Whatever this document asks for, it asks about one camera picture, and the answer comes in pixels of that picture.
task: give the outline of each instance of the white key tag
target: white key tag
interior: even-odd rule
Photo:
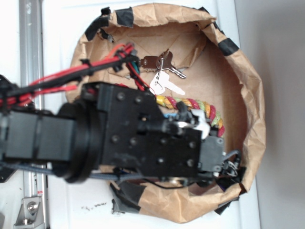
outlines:
[[[156,95],[160,95],[162,93],[165,92],[165,85],[164,83],[166,82],[166,79],[169,79],[169,74],[160,71],[157,72],[157,74],[154,76],[154,78],[152,79],[151,83],[149,84],[150,91],[152,93],[155,93]]]
[[[163,71],[160,72],[160,75],[157,73],[150,83],[151,92],[155,92],[155,94],[160,95],[165,92],[165,88],[168,88],[177,94],[185,95],[185,92],[180,87],[170,82],[169,79],[169,74]]]

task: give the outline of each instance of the brown paper bag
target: brown paper bag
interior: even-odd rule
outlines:
[[[226,127],[225,151],[242,150],[242,171],[239,180],[222,180],[208,188],[193,185],[162,189],[129,182],[111,185],[114,210],[183,223],[227,206],[249,191],[265,150],[264,94],[262,81],[243,52],[203,8],[154,3],[113,13],[103,9],[102,16],[80,38],[71,65],[80,65],[80,59],[85,58],[98,61],[116,44],[127,42],[135,44],[140,58],[159,56],[170,49],[172,64],[178,69],[186,68],[183,73],[187,75],[187,79],[181,79],[169,72],[170,81],[186,92],[184,98],[207,101],[220,111]],[[155,73],[140,70],[141,77],[149,83]],[[93,81],[136,88],[128,79],[126,68],[118,73],[112,69],[97,72],[82,83]],[[68,100],[73,101],[79,92],[68,92]],[[164,95],[181,97],[170,90]]]

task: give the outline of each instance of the bolt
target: bolt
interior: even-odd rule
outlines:
[[[116,96],[116,98],[120,101],[123,101],[125,99],[125,93],[124,92],[119,92]]]
[[[120,140],[120,136],[118,136],[118,135],[113,135],[113,136],[111,137],[111,141],[112,141],[113,143],[118,143],[119,140]]]
[[[195,148],[196,148],[196,142],[190,142],[190,143],[189,143],[189,147],[190,147],[191,149],[195,149]]]
[[[167,144],[167,139],[165,137],[161,138],[160,143],[162,145],[166,145]]]
[[[215,172],[220,172],[221,171],[221,166],[214,166],[214,171]]]
[[[30,220],[29,219],[23,219],[22,223],[23,223],[23,225],[28,225],[28,224],[30,224]]]
[[[224,143],[224,140],[223,140],[222,138],[218,138],[218,139],[217,139],[217,143],[220,144],[220,145],[222,145],[222,144]]]
[[[188,167],[193,167],[194,166],[194,160],[193,159],[188,159],[186,162]]]
[[[132,137],[129,142],[132,146],[135,146],[138,144],[138,140],[136,137]]]
[[[163,157],[158,158],[158,163],[163,164],[164,163],[164,158]]]
[[[136,104],[141,104],[143,102],[143,98],[141,96],[137,96],[134,101]]]
[[[29,210],[30,212],[36,210],[37,208],[38,208],[38,205],[37,205],[35,202],[30,202],[30,203],[28,204],[28,210]]]

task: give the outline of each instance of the rope toy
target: rope toy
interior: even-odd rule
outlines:
[[[216,111],[216,108],[213,105],[209,105],[207,102],[194,99],[180,99],[173,98],[170,96],[156,96],[157,104],[167,107],[168,109],[177,109],[176,104],[182,101],[185,105],[192,109],[201,109],[205,113],[205,117],[210,119],[210,125],[213,127],[218,127],[218,137],[224,135],[224,121],[220,117],[220,113]]]

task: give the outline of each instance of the red wire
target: red wire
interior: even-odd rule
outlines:
[[[115,51],[117,51],[121,46],[124,46],[124,49],[123,49],[122,52],[119,53],[120,57],[116,55],[114,57],[108,58],[108,56],[109,56],[108,55],[107,58],[105,58],[101,61],[96,61],[96,62],[91,63],[91,66],[96,67],[96,66],[105,65],[105,64],[108,64],[108,63],[119,61],[120,58],[125,58],[126,55],[129,55],[134,50],[134,47],[131,43],[129,43],[127,45],[119,44],[119,45],[114,47],[114,49],[111,51],[111,54],[113,54]],[[42,82],[42,81],[50,81],[50,80],[58,79],[60,77],[66,76],[66,75],[71,74],[71,73],[75,73],[75,72],[78,72],[78,71],[81,71],[81,70],[89,69],[91,66],[89,66],[87,64],[82,64],[80,66],[75,66],[75,67],[72,67],[72,68],[69,68],[69,69],[66,69],[66,70],[63,70],[63,71],[45,76],[43,78],[40,78],[40,79],[32,82],[30,85],[35,85],[35,84],[38,84],[39,82]],[[136,73],[136,75],[140,78],[140,76],[137,74],[137,72],[134,68],[133,68],[133,72]],[[140,90],[144,91],[143,86],[141,86],[138,82],[136,84],[138,85]],[[30,103],[31,99],[33,99],[37,95],[47,94],[47,93],[55,93],[55,92],[61,92],[61,91],[71,91],[71,90],[75,90],[75,89],[77,89],[76,85],[70,85],[70,86],[65,86],[65,87],[62,86],[62,87],[55,87],[55,88],[47,88],[47,89],[43,89],[43,90],[40,90],[40,91],[36,91],[32,94],[31,93],[22,94],[22,95],[19,96],[19,99],[17,99],[16,97],[9,97],[9,98],[7,98],[7,103],[8,103],[8,105],[13,105],[13,104],[16,104],[16,103],[19,103],[20,105],[25,105],[25,104]]]
[[[139,78],[139,80],[144,84],[146,85],[148,88],[150,88],[149,84],[146,83],[142,78],[141,76],[137,73],[137,71],[135,70],[135,68],[133,67],[132,64],[128,63],[128,66],[131,68],[132,72]]]

